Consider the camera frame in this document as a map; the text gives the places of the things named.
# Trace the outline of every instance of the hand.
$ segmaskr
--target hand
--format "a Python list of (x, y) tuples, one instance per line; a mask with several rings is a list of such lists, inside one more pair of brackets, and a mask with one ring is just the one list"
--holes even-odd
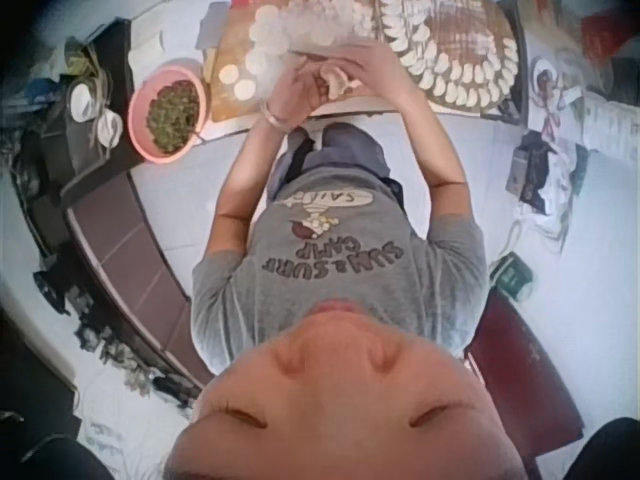
[(373, 93), (401, 110), (420, 92), (393, 50), (382, 42), (363, 39), (330, 49), (326, 55), (349, 77), (362, 82), (365, 88), (354, 94)]
[(320, 64), (296, 57), (280, 75), (267, 100), (271, 114), (289, 128), (304, 122), (327, 103), (329, 87), (320, 78)]

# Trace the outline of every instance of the cartoon graphic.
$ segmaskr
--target cartoon graphic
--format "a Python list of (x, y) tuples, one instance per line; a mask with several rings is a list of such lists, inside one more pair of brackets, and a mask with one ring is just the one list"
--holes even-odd
[(340, 220), (324, 213), (330, 208), (360, 207), (373, 202), (373, 194), (366, 190), (345, 188), (343, 190), (323, 190), (320, 192), (296, 192), (277, 203), (292, 208), (300, 205), (309, 214), (302, 220), (291, 221), (291, 232), (302, 240), (320, 237), (338, 225)]

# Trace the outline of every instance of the bracelet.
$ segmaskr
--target bracelet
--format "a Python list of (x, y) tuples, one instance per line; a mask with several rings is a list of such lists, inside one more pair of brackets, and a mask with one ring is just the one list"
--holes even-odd
[(262, 102), (262, 104), (260, 105), (260, 111), (264, 115), (264, 118), (267, 119), (267, 122), (269, 122), (272, 126), (280, 130), (282, 133), (287, 134), (291, 132), (292, 130), (291, 128), (289, 128), (287, 125), (285, 125), (283, 122), (281, 122), (280, 120), (278, 120), (276, 117), (273, 116), (273, 114), (269, 111), (269, 107), (267, 106), (266, 101)]

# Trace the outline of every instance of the gray t-shirt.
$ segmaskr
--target gray t-shirt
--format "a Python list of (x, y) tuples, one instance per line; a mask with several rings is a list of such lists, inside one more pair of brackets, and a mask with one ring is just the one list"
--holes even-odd
[(195, 267), (192, 337), (219, 373), (316, 303), (342, 298), (458, 355), (474, 335), (487, 284), (472, 220), (436, 218), (421, 239), (377, 178), (320, 168), (279, 192), (255, 223), (246, 257), (223, 251)]

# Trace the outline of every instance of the pink bowl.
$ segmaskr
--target pink bowl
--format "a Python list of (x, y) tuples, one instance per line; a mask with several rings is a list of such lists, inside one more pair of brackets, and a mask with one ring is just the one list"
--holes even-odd
[(199, 133), (204, 126), (207, 118), (207, 94), (202, 85), (200, 77), (195, 73), (197, 68), (189, 68), (186, 66), (166, 65), (156, 70), (152, 76), (144, 82), (131, 97), (129, 102), (129, 112), (127, 115), (129, 136), (136, 150), (144, 158), (154, 163), (170, 163), (177, 160), (193, 146), (197, 135), (192, 135), (187, 144), (173, 154), (161, 152), (155, 143), (153, 136), (147, 128), (147, 115), (149, 114), (149, 106), (151, 102), (158, 97), (158, 92), (168, 85), (179, 80), (189, 80), (196, 87), (198, 98), (200, 99), (200, 109), (198, 112), (198, 121), (196, 122), (195, 132)]

